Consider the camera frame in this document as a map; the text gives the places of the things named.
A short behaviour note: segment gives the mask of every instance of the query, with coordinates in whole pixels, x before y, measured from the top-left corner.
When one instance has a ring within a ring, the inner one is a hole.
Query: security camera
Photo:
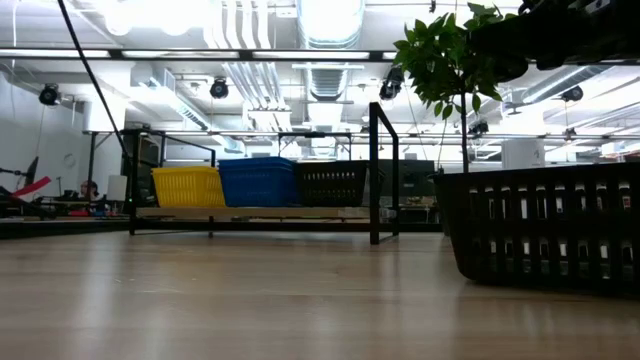
[[[60,104],[62,96],[58,92],[58,84],[45,84],[44,90],[40,92],[38,97],[40,103],[46,106],[56,106]]]
[[[380,88],[381,100],[393,100],[400,90],[402,90],[402,84],[404,83],[404,72],[399,66],[394,66],[389,70],[387,78],[382,82]]]
[[[564,102],[580,101],[583,97],[584,91],[582,91],[582,88],[580,86],[576,86],[560,94],[560,99],[562,99],[562,101]]]
[[[227,86],[227,79],[224,77],[218,77],[213,81],[211,90],[209,90],[211,97],[214,99],[224,99],[229,95],[229,87]]]

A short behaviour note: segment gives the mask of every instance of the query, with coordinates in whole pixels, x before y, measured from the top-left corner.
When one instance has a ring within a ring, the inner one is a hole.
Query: black plastic crate
[[[368,169],[368,161],[298,164],[296,182],[302,206],[362,206],[365,197],[369,200]],[[379,189],[382,189],[383,172],[379,171],[378,179]]]
[[[640,164],[451,174],[435,183],[467,278],[640,292]]]

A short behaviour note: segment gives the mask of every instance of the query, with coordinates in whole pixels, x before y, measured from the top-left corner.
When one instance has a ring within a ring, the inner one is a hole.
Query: wooden plank
[[[175,217],[182,219],[215,217],[317,217],[368,219],[369,208],[139,208],[140,217]]]

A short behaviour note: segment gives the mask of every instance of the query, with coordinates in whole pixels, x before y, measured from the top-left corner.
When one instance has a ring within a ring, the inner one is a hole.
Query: black metal frame
[[[129,214],[129,233],[135,235],[137,230],[193,230],[193,231],[317,231],[317,232],[369,232],[369,240],[371,245],[379,245],[386,241],[396,238],[400,231],[407,232],[440,232],[442,226],[440,224],[403,224],[399,223],[399,139],[398,134],[393,129],[391,122],[385,115],[384,111],[378,103],[371,103],[369,105],[369,173],[378,173],[378,136],[379,134],[379,122],[387,129],[393,140],[393,168],[391,174],[391,181],[393,185],[392,193],[392,221],[391,223],[381,223],[380,221],[380,203],[379,203],[379,179],[377,176],[369,176],[369,223],[286,223],[286,222],[264,222],[264,223],[251,223],[251,222],[226,222],[217,223],[213,219],[209,221],[157,221],[150,219],[142,219],[137,217],[138,197],[135,194],[138,193],[137,181],[132,181],[138,177],[138,167],[135,164],[140,162],[139,147],[133,146],[131,151],[133,165],[131,167],[131,174],[129,174],[129,198],[130,214]],[[215,166],[216,153],[215,150],[194,144],[188,141],[177,139],[175,137],[167,135],[163,131],[153,131],[145,129],[128,129],[123,130],[124,135],[133,136],[133,144],[137,144],[140,140],[140,136],[143,134],[156,135],[161,137],[160,145],[160,159],[158,166],[163,167],[166,160],[166,146],[167,140],[172,140],[181,144],[194,146],[200,149],[211,151],[211,166]],[[95,139],[99,132],[92,132],[92,150],[90,151],[90,166],[89,166],[89,179],[91,180],[93,174],[93,156]],[[278,143],[280,145],[280,139],[283,137],[326,137],[326,136],[341,136],[349,139],[349,144],[352,144],[353,136],[350,133],[300,133],[300,132],[284,132],[278,134]],[[381,238],[380,232],[390,232],[391,236]]]

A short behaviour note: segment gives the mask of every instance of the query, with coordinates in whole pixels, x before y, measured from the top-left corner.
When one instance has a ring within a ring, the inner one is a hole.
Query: fluorescent light
[[[188,51],[188,50],[125,50],[122,55],[133,59],[180,59],[180,58],[202,58],[202,59],[237,59],[240,57],[237,51]]]
[[[394,52],[385,52],[385,53],[382,53],[382,59],[383,60],[394,60],[396,58],[397,54],[398,53],[395,52],[395,51]]]
[[[349,64],[293,64],[294,70],[364,70],[364,65]]]
[[[256,59],[341,59],[341,60],[365,60],[369,59],[368,52],[362,51],[255,51]]]
[[[165,135],[169,136],[206,136],[209,135],[206,131],[167,131]]]
[[[84,56],[88,59],[108,59],[109,52],[106,50],[84,50]],[[51,57],[51,58],[80,58],[76,50],[55,50],[55,49],[0,49],[2,57]]]
[[[198,159],[166,159],[165,162],[210,162],[211,160]]]

